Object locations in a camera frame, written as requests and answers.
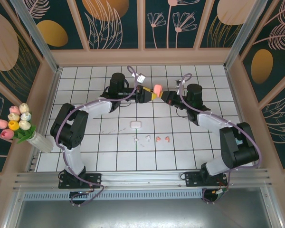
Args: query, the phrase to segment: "silver extrusion bar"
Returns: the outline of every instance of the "silver extrusion bar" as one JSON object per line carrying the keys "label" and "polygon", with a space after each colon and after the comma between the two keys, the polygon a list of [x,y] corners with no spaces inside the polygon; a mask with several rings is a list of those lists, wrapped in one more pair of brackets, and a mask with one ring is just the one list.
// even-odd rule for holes
{"label": "silver extrusion bar", "polygon": [[[180,179],[180,175],[184,172],[185,171],[102,172],[102,184],[105,186],[105,190],[175,190],[202,188],[186,187],[185,181]],[[59,189],[58,181],[58,172],[19,173],[14,183],[14,191],[69,191],[68,189]],[[271,180],[266,169],[245,169],[231,173],[230,188],[264,186],[271,186]]]}
{"label": "silver extrusion bar", "polygon": [[28,29],[29,33],[33,37],[35,43],[37,44],[39,50],[43,54],[44,58],[48,61],[51,69],[56,72],[58,64],[56,63],[48,45],[45,43],[39,29],[37,28],[33,18],[30,16],[28,9],[24,5],[23,1],[20,0],[10,0],[11,4],[17,11],[19,17],[21,18],[23,24]]}
{"label": "silver extrusion bar", "polygon": [[254,6],[252,7],[251,12],[249,13],[245,23],[243,24],[240,32],[237,35],[236,40],[234,41],[229,55],[225,60],[225,69],[228,71],[232,66],[234,60],[238,56],[241,48],[243,47],[246,39],[248,38],[249,34],[253,30],[259,16],[261,15],[262,10],[265,8],[268,0],[258,0],[255,2]]}

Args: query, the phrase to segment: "cable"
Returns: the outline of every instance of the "cable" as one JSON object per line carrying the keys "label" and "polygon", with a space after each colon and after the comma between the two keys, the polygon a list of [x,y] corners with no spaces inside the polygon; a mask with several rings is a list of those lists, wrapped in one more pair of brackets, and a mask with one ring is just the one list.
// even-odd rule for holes
{"label": "cable", "polygon": [[182,178],[182,177],[181,177],[182,175],[185,175],[185,173],[183,172],[183,173],[180,175],[180,178],[181,178],[183,181],[185,181],[186,178]]}
{"label": "cable", "polygon": [[121,107],[121,108],[126,108],[126,107],[129,107],[130,106],[130,104],[132,104],[132,101],[131,100],[129,100],[130,101],[130,103],[127,105],[127,106],[119,106],[119,107]]}
{"label": "cable", "polygon": [[177,113],[177,110],[178,110],[179,108],[176,108],[176,115],[178,115],[179,117],[181,117],[181,118],[184,118],[184,119],[188,119],[188,117],[187,116],[181,116],[181,115],[179,115],[178,113]]}
{"label": "cable", "polygon": [[186,77],[189,76],[189,79],[192,77],[192,74],[191,73],[188,73],[188,74],[185,74],[182,78],[181,78],[181,82],[180,82],[180,88],[179,88],[179,92],[180,92],[180,98],[181,98],[181,101],[184,103],[184,105],[186,105],[189,109],[195,111],[195,112],[198,112],[198,113],[201,113],[201,114],[206,114],[206,115],[211,115],[223,122],[225,122],[226,124],[230,124],[231,126],[235,127],[238,131],[240,131],[243,135],[246,136],[246,138],[248,138],[249,141],[251,141],[251,143],[253,144],[253,146],[255,147],[257,153],[258,153],[258,156],[259,156],[259,160],[258,160],[258,163],[256,165],[253,165],[253,166],[241,166],[241,167],[237,167],[238,168],[241,168],[241,169],[250,169],[250,168],[256,168],[256,167],[259,167],[260,164],[262,163],[262,154],[261,154],[261,151],[259,149],[259,147],[257,146],[256,142],[250,137],[250,135],[248,135],[245,131],[243,131],[241,128],[239,128],[237,125],[235,125],[234,123],[232,123],[231,121],[228,121],[218,115],[215,115],[213,113],[210,113],[210,112],[204,112],[204,111],[201,111],[199,109],[196,109],[196,108],[193,108],[191,107],[189,104],[187,104],[185,101],[184,101],[184,98],[182,97],[182,88],[183,88],[183,81],[185,80]]}
{"label": "cable", "polygon": [[87,184],[89,184],[89,185],[95,185],[95,186],[102,187],[102,189],[101,189],[97,194],[95,194],[91,199],[86,200],[85,202],[83,202],[83,203],[81,203],[81,204],[75,204],[75,203],[73,202],[73,198],[74,198],[74,197],[72,197],[72,198],[71,198],[71,203],[72,203],[73,206],[76,205],[76,206],[80,207],[80,206],[84,206],[84,205],[88,204],[89,202],[91,202],[92,200],[94,200],[94,199],[105,189],[105,187],[104,187],[104,185],[102,185],[102,184],[92,183],[92,182],[90,182],[90,181],[86,181],[86,180],[84,180],[84,179],[78,177],[78,176],[74,173],[74,171],[72,170],[72,168],[69,166],[69,164],[68,164],[68,162],[67,162],[65,147],[64,147],[64,146],[61,146],[61,145],[59,144],[59,142],[58,142],[58,139],[59,139],[59,136],[60,136],[60,134],[61,134],[62,128],[63,128],[64,125],[66,124],[66,122],[67,122],[67,120],[69,119],[69,117],[70,117],[74,112],[76,112],[77,110],[79,110],[79,109],[81,109],[81,108],[85,108],[86,106],[89,106],[89,105],[92,105],[92,104],[94,104],[94,103],[98,103],[98,102],[101,102],[101,101],[111,101],[111,102],[115,102],[115,101],[127,100],[128,98],[130,98],[130,97],[135,93],[135,90],[136,90],[136,87],[137,87],[137,75],[136,75],[136,71],[133,69],[133,67],[128,66],[127,68],[128,68],[128,71],[129,71],[130,73],[132,73],[132,74],[135,75],[135,85],[134,85],[133,91],[132,91],[127,97],[122,98],[122,99],[99,98],[98,100],[94,100],[94,101],[88,102],[88,103],[86,103],[86,104],[82,104],[82,105],[76,107],[75,109],[73,109],[73,110],[65,117],[65,119],[63,120],[63,122],[62,122],[62,124],[61,124],[61,126],[60,126],[60,128],[59,128],[59,130],[58,130],[58,132],[57,132],[57,135],[56,135],[56,138],[55,138],[55,142],[56,142],[57,147],[59,147],[59,148],[62,150],[63,160],[64,160],[64,162],[65,162],[65,164],[66,164],[66,167],[69,169],[70,173],[71,173],[73,176],[75,176],[78,180],[80,180],[80,181],[82,181],[82,182],[84,182],[84,183],[87,183]]}

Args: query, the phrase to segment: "white cable connector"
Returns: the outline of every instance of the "white cable connector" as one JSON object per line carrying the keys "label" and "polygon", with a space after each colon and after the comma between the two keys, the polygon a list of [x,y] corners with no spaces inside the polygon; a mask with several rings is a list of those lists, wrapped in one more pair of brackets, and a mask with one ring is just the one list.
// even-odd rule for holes
{"label": "white cable connector", "polygon": [[138,77],[138,78],[137,78],[137,82],[140,83],[140,84],[142,84],[143,81],[144,81],[145,78],[146,78],[146,76],[143,75],[143,74],[138,74],[138,73],[136,73],[136,76]]}

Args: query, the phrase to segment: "grid line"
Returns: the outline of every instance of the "grid line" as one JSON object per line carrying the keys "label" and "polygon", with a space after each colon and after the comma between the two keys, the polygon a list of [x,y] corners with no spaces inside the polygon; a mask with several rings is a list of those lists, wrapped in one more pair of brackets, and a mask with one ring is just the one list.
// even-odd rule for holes
{"label": "grid line", "polygon": [[[153,89],[153,76],[152,76],[152,67],[150,66],[151,72],[151,87]],[[153,109],[153,131],[154,131],[154,153],[155,153],[155,170],[157,170],[157,159],[156,159],[156,134],[155,134],[155,119],[154,119],[154,101],[152,101],[152,109]]]}
{"label": "grid line", "polygon": [[197,168],[197,166],[196,166],[196,160],[195,160],[195,153],[194,153],[193,138],[192,138],[192,132],[191,132],[191,126],[190,126],[190,121],[189,121],[189,119],[188,119],[188,124],[189,124],[189,130],[190,130],[190,137],[191,137],[192,152],[193,152],[193,157],[194,157],[194,164],[195,164],[195,168]]}
{"label": "grid line", "polygon": [[98,149],[97,149],[97,158],[96,158],[96,169],[95,171],[97,171],[97,166],[98,166],[98,157],[99,157],[99,145],[100,145],[100,135],[101,135],[101,124],[102,124],[102,120],[103,120],[103,115],[100,116],[100,126],[99,126],[99,140],[98,140]]}
{"label": "grid line", "polygon": [[170,111],[170,121],[171,121],[171,130],[172,130],[172,142],[173,142],[173,149],[174,149],[174,162],[175,162],[175,169],[177,170],[171,107],[169,107],[169,111]]}
{"label": "grid line", "polygon": [[[193,67],[189,67],[190,72],[194,73],[194,71],[195,71],[196,78],[197,78],[197,83],[202,83],[202,81],[200,81],[199,76],[197,75],[196,67],[195,66],[193,66]],[[167,75],[168,69],[171,69],[171,71],[178,72],[178,73],[176,73],[174,75],[166,76],[166,79],[165,79],[164,77],[156,77],[156,76],[154,76],[153,75],[154,70],[152,70],[151,66],[144,66],[144,67],[141,68],[141,70],[143,72],[148,72],[147,73],[148,75],[146,75],[146,76],[149,77],[149,80],[151,79],[151,88],[154,87],[154,84],[158,80],[159,84],[160,83],[163,83],[163,84],[167,83],[168,87],[167,87],[167,89],[163,89],[163,91],[174,91],[175,89],[174,89],[174,83],[173,83],[174,81],[173,80],[176,79],[179,76],[178,75],[179,72],[181,74],[180,77],[183,74],[185,74],[186,72],[184,72],[184,69],[182,69],[181,66],[171,66],[169,68],[167,66],[164,66],[164,67],[162,67],[162,69],[159,72],[159,74],[162,74],[162,75],[166,74]],[[103,67],[101,72],[103,74],[105,73],[105,77],[93,77],[93,74],[92,74],[93,67],[92,67],[91,68],[91,72],[89,72],[90,77],[88,77],[87,74],[85,74],[86,77],[81,77],[80,75],[78,75],[79,77],[77,77],[77,74],[80,72],[80,68],[76,67],[76,71],[74,69],[74,70],[72,70],[72,72],[70,72],[72,74],[75,74],[75,76],[72,76],[69,73],[67,76],[71,76],[71,77],[63,78],[63,79],[73,79],[74,80],[74,84],[73,85],[70,84],[70,83],[68,84],[69,88],[73,87],[72,90],[60,90],[60,89],[58,90],[58,87],[61,84],[61,76],[60,76],[59,83],[58,83],[57,88],[56,88],[54,102],[52,104],[52,109],[51,109],[50,116],[49,116],[49,119],[48,119],[49,123],[47,125],[47,132],[46,132],[45,136],[49,137],[49,135],[50,135],[49,132],[48,132],[49,128],[51,127],[50,121],[51,122],[54,121],[55,116],[53,116],[53,115],[58,112],[59,105],[63,104],[61,101],[63,101],[64,93],[66,94],[67,97],[70,97],[70,103],[72,105],[77,105],[77,104],[73,104],[72,103],[72,99],[74,99],[75,102],[78,102],[78,101],[81,101],[81,100],[83,102],[84,101],[88,102],[89,97],[93,98],[94,96],[97,96],[98,93],[101,94],[103,92],[103,89],[99,89],[100,88],[99,86],[98,87],[94,86],[94,88],[97,88],[97,89],[90,88],[90,85],[92,83],[92,79],[94,79],[94,78],[98,78],[98,80],[102,79],[101,80],[101,84],[104,83],[104,88],[105,88],[105,85],[108,84],[108,80],[110,80],[110,78],[111,78],[111,75],[107,76],[108,71],[113,73],[112,69],[108,69],[107,66]],[[89,81],[89,89],[86,89],[86,84],[84,84],[83,82],[81,82],[79,84],[76,84],[76,87],[75,87],[76,79],[82,79],[82,78],[86,79],[86,81],[85,81],[86,84]],[[215,89],[217,101],[209,101],[211,103],[211,104],[209,103],[209,105],[211,105],[211,107],[213,105],[213,109],[217,108],[218,111],[220,110],[221,111],[221,115],[220,116],[222,116],[224,118],[228,118],[229,116],[237,117],[236,113],[232,113],[233,112],[232,111],[233,110],[232,104],[226,104],[226,105],[223,106],[224,102],[233,102],[232,99],[230,101],[220,101],[218,99],[219,98],[218,94],[220,94],[218,92],[220,92],[220,91],[217,91],[216,85],[214,84],[214,76],[212,75],[212,71],[211,71],[211,78],[212,78],[212,82],[213,82],[214,86],[211,87],[210,89]],[[160,107],[159,103],[163,103],[163,102],[160,102],[160,100],[152,101],[152,111],[149,110],[150,115],[146,113],[145,114],[146,116],[144,116],[144,109],[142,109],[142,111],[141,111],[142,114],[140,113],[140,115],[142,115],[142,117],[139,117],[139,118],[138,118],[138,111],[139,110],[137,110],[139,104],[137,104],[137,103],[135,103],[135,106],[133,106],[130,109],[132,111],[131,114],[127,114],[126,115],[128,117],[120,117],[121,116],[121,113],[120,113],[121,108],[119,108],[118,111],[115,110],[115,112],[118,112],[118,116],[113,114],[113,117],[108,116],[109,118],[106,118],[106,115],[101,115],[100,117],[96,117],[95,119],[98,119],[98,120],[95,123],[92,122],[92,124],[97,127],[97,128],[95,128],[95,129],[97,129],[97,132],[91,131],[91,132],[89,132],[89,134],[85,134],[85,135],[94,135],[94,136],[90,136],[90,137],[91,138],[95,138],[94,141],[87,142],[87,144],[85,145],[85,148],[83,149],[84,152],[82,152],[82,153],[85,153],[86,156],[89,156],[88,154],[90,154],[91,157],[95,157],[94,159],[96,159],[96,161],[94,161],[94,163],[93,163],[93,166],[92,167],[90,166],[94,170],[87,170],[87,171],[95,171],[95,170],[97,171],[97,170],[99,170],[99,171],[103,172],[102,170],[103,169],[107,169],[107,168],[110,168],[110,170],[115,170],[116,171],[118,169],[124,169],[124,167],[121,166],[121,165],[123,165],[123,164],[127,165],[127,161],[131,161],[131,165],[128,166],[129,167],[128,170],[130,170],[130,171],[135,171],[135,170],[138,171],[138,168],[143,169],[143,170],[159,170],[159,169],[162,170],[163,168],[165,170],[170,170],[172,168],[172,166],[173,166],[173,169],[186,170],[186,169],[178,169],[178,166],[179,167],[183,166],[182,162],[184,160],[186,160],[186,158],[183,157],[183,155],[180,157],[181,158],[180,160],[176,159],[176,154],[179,156],[181,154],[180,151],[187,152],[187,154],[190,155],[190,157],[192,159],[193,159],[193,157],[192,157],[191,153],[193,153],[194,163],[192,162],[192,166],[195,165],[196,168],[197,168],[197,160],[201,160],[201,158],[210,159],[207,156],[204,157],[204,153],[202,153],[202,152],[200,152],[198,154],[195,153],[196,150],[194,149],[194,142],[193,142],[193,136],[194,135],[193,135],[193,133],[196,133],[196,134],[206,133],[206,131],[201,130],[200,127],[196,127],[194,125],[191,125],[189,120],[187,120],[187,121],[180,120],[181,117],[176,116],[175,113],[174,113],[174,108],[172,108],[170,106],[169,106],[169,109],[166,109],[166,108],[161,109],[161,108],[159,108]],[[160,115],[163,115],[163,117],[160,117],[160,116],[154,117],[154,114],[156,114],[156,115],[160,114]],[[168,121],[167,123],[171,124],[171,128],[170,127],[165,127],[166,124],[164,124],[163,127],[161,125],[159,125],[159,126],[157,125],[157,120],[158,119],[156,119],[156,118],[164,118],[164,117],[170,118],[170,121],[168,121],[168,119],[167,119],[167,121]],[[152,123],[152,120],[151,121],[145,121],[144,120],[145,118],[152,118],[153,119],[153,123]],[[105,119],[105,120],[106,119],[117,119],[118,123],[115,123],[116,126],[114,127],[114,128],[117,127],[117,133],[101,134],[101,127],[107,126],[105,121],[103,121],[103,119]],[[138,130],[135,130],[135,132],[131,132],[131,130],[130,131],[127,130],[128,131],[127,133],[118,132],[118,130],[120,128],[119,121],[121,119],[124,119],[124,122],[127,122],[126,119],[133,119],[133,120],[136,120],[136,121],[138,119],[140,119],[141,122],[142,122],[142,125],[143,125],[142,128],[144,128],[143,132],[141,133]],[[189,128],[187,126],[185,128],[178,127],[179,123],[183,124],[184,126],[188,123],[189,124]],[[219,149],[213,149],[213,146],[212,146],[213,142],[211,141],[212,136],[210,136],[210,132],[209,131],[207,131],[207,133],[208,133],[208,136],[209,136],[209,143],[210,143],[211,147],[209,146],[209,144],[207,144],[207,146],[201,145],[200,146],[201,149],[198,149],[198,151],[209,151],[209,150],[211,150],[212,151],[212,157],[214,157],[214,151],[219,151]],[[129,151],[129,152],[132,152],[130,154],[130,156],[131,156],[131,158],[129,158],[130,160],[127,160],[128,158],[127,158],[127,156],[125,154],[123,154],[120,158],[118,158],[119,155],[121,155],[123,152],[128,152],[126,150],[119,151],[119,149],[118,149],[118,144],[119,143],[129,143],[129,140],[126,140],[126,141],[123,142],[123,139],[121,137],[122,135],[128,135],[128,134],[132,134],[132,136],[135,135],[136,138],[137,137],[139,138],[142,135],[148,135],[148,134],[154,135],[154,139],[153,139],[154,142],[150,142],[150,143],[154,143],[154,148],[153,148],[153,146],[150,147],[150,145],[151,145],[150,144],[148,149],[147,148],[144,148],[144,149],[141,148],[143,151],[140,151],[138,149],[138,146],[137,146],[135,151],[134,151],[134,149],[133,150],[131,149],[131,151]],[[172,145],[168,145],[168,143],[165,143],[164,139],[163,139],[164,144],[162,144],[163,142],[156,143],[156,135],[165,135],[165,134],[168,134],[169,136],[171,135],[170,136],[170,140],[171,140],[171,143],[173,142],[173,146]],[[181,144],[178,141],[175,142],[175,140],[179,136],[177,134],[184,134],[184,136],[187,137],[188,141],[184,141],[185,142],[184,146],[182,146],[183,143]],[[110,148],[106,148],[106,149],[100,150],[102,148],[102,145],[103,145],[103,143],[100,144],[100,136],[102,136],[102,135],[114,135],[114,136],[112,136],[112,137],[114,137],[114,140],[116,140],[116,137],[117,137],[117,142],[116,142],[117,149],[115,151],[111,151],[112,149],[110,149]],[[93,142],[95,142],[95,144],[98,143],[98,146],[95,147],[95,151],[89,152],[89,150],[94,150],[94,149],[92,149],[92,147],[90,149],[90,143],[93,143]],[[171,152],[172,150],[174,150],[174,159],[172,157],[172,154],[173,154]],[[114,155],[112,156],[112,154],[111,155],[105,154],[104,157],[107,157],[107,156],[110,157],[110,160],[108,160],[109,164],[106,164],[107,161],[103,160],[104,157],[102,157],[103,155],[100,154],[100,153],[114,153],[114,152],[116,153],[116,157]],[[134,152],[135,152],[135,168],[134,168],[134,158],[133,158]],[[161,153],[159,155],[159,154],[157,154],[157,152],[169,152],[168,153],[169,156],[166,158],[165,153]],[[37,162],[37,166],[36,166],[37,168],[35,170],[39,169],[39,170],[44,171],[45,161],[47,162],[48,159],[52,159],[51,162],[49,162],[52,165],[52,170],[50,170],[50,171],[57,171],[59,159],[62,156],[61,150],[59,150],[59,151],[57,150],[56,152],[52,152],[51,154],[53,156],[41,155],[41,154],[42,153],[39,153],[39,158],[38,158],[38,162]],[[138,164],[143,164],[142,161],[143,162],[151,161],[152,164],[150,164],[148,166],[145,166],[145,167],[144,167],[144,165],[139,167]]]}

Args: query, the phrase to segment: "yellow tulip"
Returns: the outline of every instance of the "yellow tulip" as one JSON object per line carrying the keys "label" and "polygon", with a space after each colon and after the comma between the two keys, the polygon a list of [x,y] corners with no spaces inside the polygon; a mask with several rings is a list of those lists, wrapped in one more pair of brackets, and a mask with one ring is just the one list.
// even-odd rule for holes
{"label": "yellow tulip", "polygon": [[15,120],[9,121],[9,128],[13,131],[16,131],[19,129],[19,123]]}

